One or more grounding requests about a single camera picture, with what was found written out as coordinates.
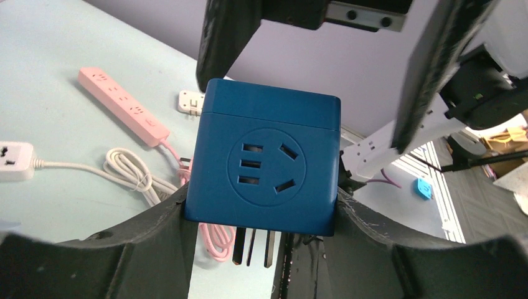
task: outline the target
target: white cable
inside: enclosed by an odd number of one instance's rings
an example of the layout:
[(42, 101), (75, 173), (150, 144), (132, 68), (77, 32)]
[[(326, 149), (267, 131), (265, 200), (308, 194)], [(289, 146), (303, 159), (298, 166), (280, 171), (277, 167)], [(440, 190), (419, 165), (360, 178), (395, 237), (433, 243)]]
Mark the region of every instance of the white cable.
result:
[(178, 190), (175, 185), (153, 176), (145, 163), (136, 154), (124, 148), (113, 148), (106, 153), (104, 171), (77, 163), (47, 162), (33, 160), (33, 167), (72, 168), (97, 174), (109, 181), (126, 186), (131, 191), (143, 194), (149, 205), (155, 206)]

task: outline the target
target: wall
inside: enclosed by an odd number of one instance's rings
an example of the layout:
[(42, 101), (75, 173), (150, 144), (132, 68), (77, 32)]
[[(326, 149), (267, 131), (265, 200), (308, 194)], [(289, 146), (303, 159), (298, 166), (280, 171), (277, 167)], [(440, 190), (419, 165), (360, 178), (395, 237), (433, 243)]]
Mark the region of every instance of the wall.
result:
[[(205, 0), (87, 0), (196, 58)], [(437, 0), (415, 0), (402, 32), (263, 21), (229, 72), (235, 80), (336, 95), (342, 123), (369, 135), (396, 116), (407, 59)]]

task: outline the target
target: pink cable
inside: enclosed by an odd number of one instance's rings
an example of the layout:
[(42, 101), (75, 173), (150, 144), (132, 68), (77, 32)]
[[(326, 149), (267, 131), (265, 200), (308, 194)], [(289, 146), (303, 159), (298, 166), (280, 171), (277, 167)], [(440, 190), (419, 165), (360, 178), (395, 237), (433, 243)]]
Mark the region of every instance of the pink cable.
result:
[(381, 174), (383, 175), (383, 177), (385, 179), (370, 179), (367, 181), (367, 183), (385, 183), (385, 184), (389, 184), (389, 185), (393, 185), (393, 186), (396, 186), (398, 188), (402, 188), (401, 185), (399, 185), (398, 183), (396, 183), (395, 181), (391, 180), (387, 174), (385, 174), (385, 170), (384, 169), (381, 169)]
[[(180, 156), (166, 140), (162, 140), (160, 143), (176, 158), (179, 165), (179, 169), (176, 173), (180, 177), (181, 186), (185, 185), (191, 179), (192, 160), (189, 166), (184, 165), (180, 160)], [(218, 262), (227, 261), (233, 253), (235, 229), (232, 226), (225, 227), (224, 225), (207, 223), (200, 223), (198, 225), (207, 252)]]
[(390, 183), (390, 184), (393, 184), (394, 186), (398, 187), (398, 188), (402, 188), (401, 185), (399, 185), (398, 183), (396, 183), (395, 181), (391, 180), (391, 178), (385, 173), (385, 169), (382, 168), (381, 169), (381, 175), (383, 175), (383, 177)]

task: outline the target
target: white plug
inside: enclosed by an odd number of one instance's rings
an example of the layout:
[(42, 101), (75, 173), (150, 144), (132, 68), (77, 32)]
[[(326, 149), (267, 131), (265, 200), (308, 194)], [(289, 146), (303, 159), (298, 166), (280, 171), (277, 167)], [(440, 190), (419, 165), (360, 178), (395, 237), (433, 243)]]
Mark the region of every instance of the white plug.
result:
[(0, 141), (0, 182), (33, 178), (33, 146), (26, 142)]
[(204, 106), (204, 95), (199, 92), (182, 90), (178, 98), (178, 111), (199, 116)]

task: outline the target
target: cable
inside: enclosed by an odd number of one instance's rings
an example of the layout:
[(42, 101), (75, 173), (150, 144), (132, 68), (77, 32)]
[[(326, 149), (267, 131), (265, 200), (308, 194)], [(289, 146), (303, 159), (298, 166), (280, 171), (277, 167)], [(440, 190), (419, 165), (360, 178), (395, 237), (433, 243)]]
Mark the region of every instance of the cable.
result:
[[(189, 166), (186, 166), (181, 161), (180, 156), (176, 150), (169, 144), (167, 140), (159, 142), (176, 158), (179, 169), (176, 171), (180, 177), (181, 185), (185, 185), (191, 179), (192, 160)], [(198, 225), (205, 247), (213, 259), (218, 262), (225, 262), (233, 253), (233, 245), (235, 244), (235, 229), (232, 226), (224, 226), (218, 224), (207, 224), (201, 222)]]
[(77, 163), (47, 162), (33, 160), (33, 167), (72, 168), (97, 174), (109, 181), (129, 187), (143, 194), (149, 205), (155, 206), (178, 190), (171, 183), (153, 176), (145, 163), (134, 153), (124, 148), (113, 148), (106, 153), (103, 169)]
[(390, 177), (385, 173), (385, 169), (382, 168), (381, 169), (381, 175), (383, 175), (383, 177), (392, 185), (398, 187), (398, 188), (402, 188), (401, 185), (399, 185), (398, 183), (396, 183), (395, 181), (391, 180)]
[(402, 188), (401, 185), (399, 185), (398, 183), (396, 183), (395, 181), (391, 180), (387, 174), (385, 173), (385, 169), (381, 169), (381, 174), (383, 175), (383, 177), (385, 179), (370, 179), (367, 181), (367, 183), (385, 183), (385, 184), (389, 184), (389, 185), (393, 185), (395, 187), (398, 187), (398, 188)]
[[(35, 169), (70, 168), (97, 174), (109, 181), (126, 186), (131, 191), (141, 192), (151, 207), (167, 199), (178, 190), (175, 185), (153, 176), (139, 156), (124, 148), (113, 148), (106, 153), (103, 163), (104, 171), (84, 164), (48, 162), (41, 159), (34, 159), (32, 164)], [(181, 165), (184, 169), (179, 171), (178, 175), (185, 184), (190, 178), (192, 162), (187, 169), (183, 163)], [(199, 230), (211, 257), (218, 262), (228, 260), (235, 242), (233, 227), (227, 227), (226, 230), (222, 225), (200, 223)]]

